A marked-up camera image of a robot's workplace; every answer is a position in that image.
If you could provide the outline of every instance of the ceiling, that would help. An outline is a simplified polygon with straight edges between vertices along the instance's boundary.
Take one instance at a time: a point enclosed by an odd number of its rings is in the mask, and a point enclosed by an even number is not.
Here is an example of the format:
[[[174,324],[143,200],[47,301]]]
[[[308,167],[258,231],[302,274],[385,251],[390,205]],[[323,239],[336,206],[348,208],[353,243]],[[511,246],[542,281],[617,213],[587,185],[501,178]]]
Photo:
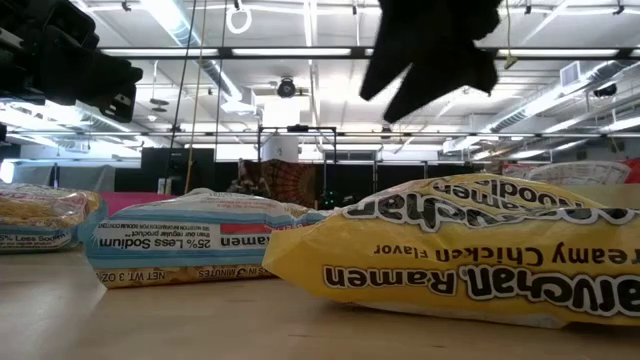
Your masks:
[[[308,0],[245,0],[250,9],[252,22],[246,32],[232,33],[225,24],[224,1],[185,1],[182,5],[191,11],[195,4],[195,29],[201,34],[204,23],[203,43],[211,47],[285,47],[285,46],[373,46],[380,12],[377,1],[357,0],[359,15],[352,13],[352,0],[317,0],[313,11],[313,24],[305,25],[305,5]],[[132,10],[122,10],[120,1],[77,0],[77,6],[96,21],[100,47],[173,47],[176,42],[144,7],[143,3],[129,1]],[[503,21],[479,46],[503,47],[508,43],[514,47],[636,47],[640,44],[640,0],[622,0],[625,11],[612,15],[618,4],[616,0],[531,0],[532,12],[525,14],[525,0],[510,0],[510,21],[502,5]],[[243,14],[233,16],[233,23],[240,27]],[[144,70],[144,78],[138,83],[134,126],[136,129],[167,131],[176,118],[179,85],[184,76],[184,91],[177,113],[178,124],[190,130],[196,121],[196,129],[211,130],[220,120],[220,131],[255,131],[259,116],[240,115],[220,111],[219,94],[211,79],[199,71],[193,61],[161,60],[157,64],[154,86],[154,62],[132,61]],[[419,131],[480,131],[496,119],[505,109],[525,103],[532,96],[559,81],[559,72],[571,61],[519,61],[509,70],[504,62],[497,61],[500,80],[492,96],[459,89],[446,95],[423,109],[394,124],[397,132]],[[278,98],[274,85],[282,77],[292,77],[297,87],[311,88],[310,66],[307,60],[224,60],[223,72],[231,81],[252,89],[256,103],[264,105]],[[367,68],[366,60],[315,60],[317,72],[316,101],[318,103],[317,125],[337,126],[341,131],[380,131],[384,125],[382,115],[397,90],[399,82],[389,86],[373,101],[366,102],[358,93]],[[596,98],[591,91],[576,92],[571,98],[557,106],[545,108],[536,116],[525,119],[513,128],[503,131],[541,132],[584,112],[597,109],[614,101],[637,94],[640,77],[638,68],[615,80],[618,94],[611,98]],[[196,89],[200,75],[200,88]],[[301,108],[300,122],[312,125],[314,116],[310,111],[309,92],[297,97]],[[156,113],[150,99],[163,99],[170,104],[167,112]],[[150,121],[149,115],[157,117]],[[404,143],[407,138],[392,139]],[[443,138],[417,138],[413,144],[437,143]],[[197,142],[211,142],[198,138]],[[220,138],[221,142],[253,142],[255,137]],[[189,142],[189,138],[178,138],[178,146]]]

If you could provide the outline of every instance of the plastic wrapper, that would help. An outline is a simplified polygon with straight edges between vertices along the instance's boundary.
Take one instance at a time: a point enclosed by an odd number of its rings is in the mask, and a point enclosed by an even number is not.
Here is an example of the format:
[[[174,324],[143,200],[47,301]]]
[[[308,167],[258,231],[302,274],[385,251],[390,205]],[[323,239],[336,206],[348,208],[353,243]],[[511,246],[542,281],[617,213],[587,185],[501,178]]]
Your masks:
[[[0,253],[70,249],[91,238],[107,205],[96,193],[0,184]]]
[[[384,310],[639,325],[638,215],[495,175],[419,180],[275,232],[263,266],[314,295]]]
[[[271,231],[324,217],[257,196],[196,189],[115,213],[85,251],[109,288],[269,277],[261,263]]]

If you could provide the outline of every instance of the white ceiling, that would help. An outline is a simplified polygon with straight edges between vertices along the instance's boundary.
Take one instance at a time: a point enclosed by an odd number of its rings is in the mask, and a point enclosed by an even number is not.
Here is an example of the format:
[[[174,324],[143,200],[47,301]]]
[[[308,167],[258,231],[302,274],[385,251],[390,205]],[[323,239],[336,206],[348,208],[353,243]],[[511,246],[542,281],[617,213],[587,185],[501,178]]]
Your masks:
[[[615,9],[616,0],[566,0],[570,6],[551,20],[535,35],[532,32],[542,24],[549,14],[534,12],[524,14],[524,0],[510,0],[512,46],[546,46],[546,47],[635,47],[640,44],[640,0],[622,0],[628,11],[614,16],[610,13],[600,15],[576,15],[578,12],[593,12],[607,7]],[[252,10],[253,22],[243,34],[232,34],[225,29],[224,12],[213,8],[196,10],[196,29],[201,30],[206,13],[206,31],[204,43],[213,47],[239,46],[306,46],[303,0],[258,1],[245,0],[244,5],[262,6]],[[356,28],[359,24],[361,46],[372,46],[377,31],[379,12],[377,1],[358,0],[361,8],[359,22],[351,13],[352,0],[318,0],[317,36],[314,46],[356,46],[358,43]],[[553,11],[562,4],[562,0],[532,0],[534,9]],[[101,38],[101,47],[167,47],[176,43],[158,22],[135,1],[129,1],[133,11],[124,12],[119,9],[120,1],[84,0],[75,1],[96,20],[97,33]],[[220,7],[225,2],[211,0],[207,4]],[[197,7],[203,7],[203,0],[196,1]],[[192,9],[193,2],[185,1],[185,6]],[[240,15],[234,17],[236,26],[241,25]],[[507,46],[507,19],[487,38],[479,42],[481,46]],[[471,92],[463,94],[456,91],[429,104],[414,114],[394,125],[397,131],[464,131],[478,127],[483,121],[505,108],[514,106],[523,99],[534,94],[550,83],[558,80],[559,70],[569,61],[520,61],[511,69],[503,70],[503,62],[496,62],[499,69],[500,82],[492,97]],[[168,112],[156,113],[158,120],[150,122],[148,115],[154,114],[149,103],[152,97],[153,62],[134,61],[134,66],[144,70],[144,78],[138,83],[137,103],[134,121],[148,129],[166,130],[173,122],[178,98],[184,62],[163,60],[158,64],[159,74],[155,98],[170,102]],[[371,102],[358,97],[360,84],[366,71],[367,62],[363,60],[319,60],[316,61],[319,73],[319,124],[338,126],[343,131],[379,131],[383,125],[382,115],[386,105],[397,89],[397,83],[391,85]],[[309,65],[306,60],[225,60],[223,71],[239,86],[246,86],[256,91],[258,102],[271,101],[270,83],[279,81],[283,76],[293,77],[295,84],[302,88],[310,87]],[[191,123],[194,118],[198,124],[215,122],[218,116],[217,92],[208,95],[209,88],[214,85],[201,74],[201,89],[198,93],[198,107],[195,107],[195,85],[198,67],[188,61],[185,73],[185,95],[182,98],[178,119],[180,123]],[[634,74],[625,77],[620,85],[620,92],[631,94],[637,92],[638,78]],[[610,100],[591,99],[590,106],[600,106]],[[540,114],[541,117],[552,118],[552,121],[563,121],[585,111],[585,97],[579,96],[561,106]],[[311,124],[309,107],[302,112],[301,121]],[[225,129],[242,129],[244,124],[255,129],[255,116],[231,115],[220,111],[221,126]],[[528,120],[535,130],[535,119]]]

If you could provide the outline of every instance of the ramen noodle package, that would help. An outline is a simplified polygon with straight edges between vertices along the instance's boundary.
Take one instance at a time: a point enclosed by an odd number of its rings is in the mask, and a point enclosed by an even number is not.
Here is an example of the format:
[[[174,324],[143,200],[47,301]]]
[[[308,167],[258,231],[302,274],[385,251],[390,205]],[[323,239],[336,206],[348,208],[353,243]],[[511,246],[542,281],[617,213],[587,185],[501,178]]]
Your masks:
[[[268,277],[261,264],[271,231],[322,219],[297,205],[197,189],[117,212],[85,252],[109,288]]]
[[[419,180],[275,232],[263,265],[314,295],[391,311],[640,325],[638,216],[496,175]]]
[[[69,249],[88,240],[106,216],[98,194],[0,184],[0,253]]]

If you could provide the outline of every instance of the security camera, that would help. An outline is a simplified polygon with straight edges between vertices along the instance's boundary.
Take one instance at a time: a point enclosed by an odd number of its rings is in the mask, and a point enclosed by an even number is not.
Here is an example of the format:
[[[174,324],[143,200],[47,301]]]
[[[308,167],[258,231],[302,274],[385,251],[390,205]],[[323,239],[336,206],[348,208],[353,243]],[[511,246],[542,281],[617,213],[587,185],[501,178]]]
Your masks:
[[[292,78],[283,78],[278,85],[278,96],[289,99],[296,95],[296,86]]]

